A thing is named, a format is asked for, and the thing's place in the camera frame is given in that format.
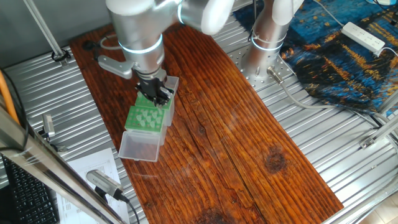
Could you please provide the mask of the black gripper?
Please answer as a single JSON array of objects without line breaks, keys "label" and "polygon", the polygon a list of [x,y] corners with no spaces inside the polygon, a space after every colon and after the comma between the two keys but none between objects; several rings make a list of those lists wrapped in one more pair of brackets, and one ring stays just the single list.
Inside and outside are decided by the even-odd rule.
[{"label": "black gripper", "polygon": [[138,76],[136,89],[155,107],[167,104],[174,95],[174,90],[164,87],[165,77],[144,78]]}]

